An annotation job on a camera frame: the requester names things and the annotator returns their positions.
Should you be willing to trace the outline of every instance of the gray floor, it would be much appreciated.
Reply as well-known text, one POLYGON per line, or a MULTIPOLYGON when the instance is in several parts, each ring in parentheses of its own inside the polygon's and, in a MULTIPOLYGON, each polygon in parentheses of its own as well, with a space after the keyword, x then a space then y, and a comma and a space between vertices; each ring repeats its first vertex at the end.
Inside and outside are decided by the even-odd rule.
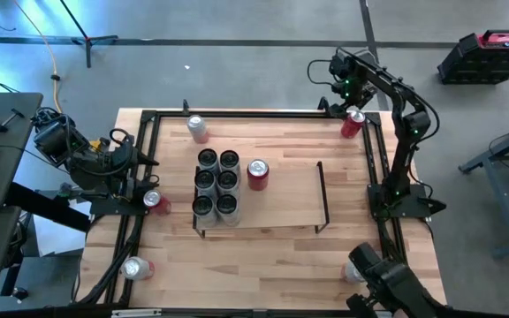
MULTIPOLYGON (((59 2, 21 3, 46 34, 79 36, 59 2)), ((140 0, 138 5, 70 0, 68 4, 90 35, 366 39, 358 0, 140 0)), ((488 28, 509 28, 507 0, 370 0, 368 7, 378 41, 454 42, 488 28)), ((0 23, 18 29, 0 30, 0 35, 35 34, 9 1, 0 0, 0 23)), ((335 99, 327 87, 308 83, 305 74, 310 59, 332 54, 328 48, 99 46, 93 50, 92 69, 86 68, 80 47, 56 45, 53 50, 64 78, 60 100, 91 139, 113 127, 119 107, 179 107, 186 98, 194 107, 313 109, 322 95, 335 99)), ((415 158, 422 179, 434 186, 436 198, 448 204, 434 217, 433 228, 449 304, 509 314, 509 258, 497 261, 490 256, 493 247, 509 243, 498 203, 482 170, 463 176, 456 169, 509 131, 509 81, 495 87, 442 86, 436 66, 448 50, 380 49, 378 53, 381 64, 403 76, 441 116, 440 133, 422 144, 415 158)), ((21 91, 44 93, 43 106, 53 107, 50 74, 44 46, 0 44, 0 80, 21 91)), ((316 65, 312 74, 324 78, 325 65, 316 65)), ((376 100, 368 106, 375 109, 376 100)), ((32 188, 51 189, 68 177, 26 155, 16 179, 32 188)), ((30 275, 22 271, 19 278, 26 282, 30 275)), ((47 276, 31 286, 58 286, 56 281, 55 276, 47 276)), ((20 307, 66 304, 71 281, 64 280, 62 291, 57 287, 43 295, 35 293, 20 307)), ((0 310, 7 308, 12 307, 0 300, 0 310)))

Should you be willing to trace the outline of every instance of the cylinder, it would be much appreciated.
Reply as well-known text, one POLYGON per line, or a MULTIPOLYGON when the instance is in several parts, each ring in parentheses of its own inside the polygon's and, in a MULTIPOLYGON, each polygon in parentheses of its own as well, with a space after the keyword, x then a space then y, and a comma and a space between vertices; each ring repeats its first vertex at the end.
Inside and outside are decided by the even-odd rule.
POLYGON ((169 215, 172 210, 172 204, 166 198, 161 195, 157 190, 148 190, 142 198, 145 206, 149 213, 155 213, 159 216, 169 215))
POLYGON ((239 178, 233 171, 223 171, 217 177, 217 190, 219 195, 230 194, 239 198, 239 178))
POLYGON ((229 226, 237 226, 240 221, 239 202, 237 198, 226 194, 217 200, 217 213, 223 222, 229 226))
POLYGON ((341 268, 341 277, 349 284, 364 283, 364 278, 362 278, 361 273, 359 273, 359 270, 357 270, 352 261, 348 261, 343 265, 341 268))
POLYGON ((360 110, 350 110, 343 121, 341 127, 341 135, 345 138, 353 138, 359 130, 364 126, 366 116, 360 110))
POLYGON ((187 119, 187 129, 192 134, 192 138, 196 143, 206 143, 209 140, 208 127, 205 125, 205 120, 198 115, 190 116, 187 119))
POLYGON ((217 162, 217 152, 215 150, 205 148, 200 151, 198 164, 201 170, 209 170, 216 177, 219 175, 219 163, 217 162))
POLYGON ((210 197, 199 196, 192 204, 192 210, 198 222, 205 227, 214 227, 217 223, 216 205, 210 197))
POLYGON ((149 279, 155 274, 155 264, 141 257, 129 257, 121 266, 121 273, 126 279, 149 279))
POLYGON ((240 164, 239 164, 239 155, 232 150, 225 150, 219 156, 219 166, 221 167, 221 172, 223 171, 233 171, 237 175, 237 179, 240 182, 240 164))
POLYGON ((254 159, 247 167, 248 187, 262 191, 269 184, 269 165, 261 159, 254 159))
POLYGON ((208 170, 199 171, 194 178, 198 196, 205 195, 211 200, 217 200, 216 177, 208 170))

